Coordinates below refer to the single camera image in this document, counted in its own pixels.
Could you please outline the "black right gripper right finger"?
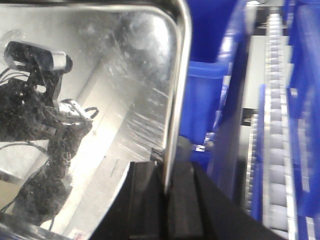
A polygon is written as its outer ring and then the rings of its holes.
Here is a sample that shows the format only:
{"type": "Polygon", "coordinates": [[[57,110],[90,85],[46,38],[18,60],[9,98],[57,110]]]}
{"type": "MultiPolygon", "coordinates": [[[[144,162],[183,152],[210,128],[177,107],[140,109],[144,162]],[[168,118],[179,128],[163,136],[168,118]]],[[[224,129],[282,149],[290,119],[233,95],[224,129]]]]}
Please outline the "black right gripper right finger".
{"type": "Polygon", "coordinates": [[[171,176],[169,240],[281,240],[237,207],[195,162],[179,161],[171,176]]]}

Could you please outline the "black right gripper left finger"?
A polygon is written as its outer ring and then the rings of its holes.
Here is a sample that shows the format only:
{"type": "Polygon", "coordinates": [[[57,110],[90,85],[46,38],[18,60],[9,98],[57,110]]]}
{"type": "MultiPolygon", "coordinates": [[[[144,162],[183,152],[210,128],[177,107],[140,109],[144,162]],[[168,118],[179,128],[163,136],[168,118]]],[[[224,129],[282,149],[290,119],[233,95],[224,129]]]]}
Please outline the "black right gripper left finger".
{"type": "Polygon", "coordinates": [[[165,239],[162,171],[163,165],[155,161],[131,162],[122,187],[90,239],[165,239]]]}

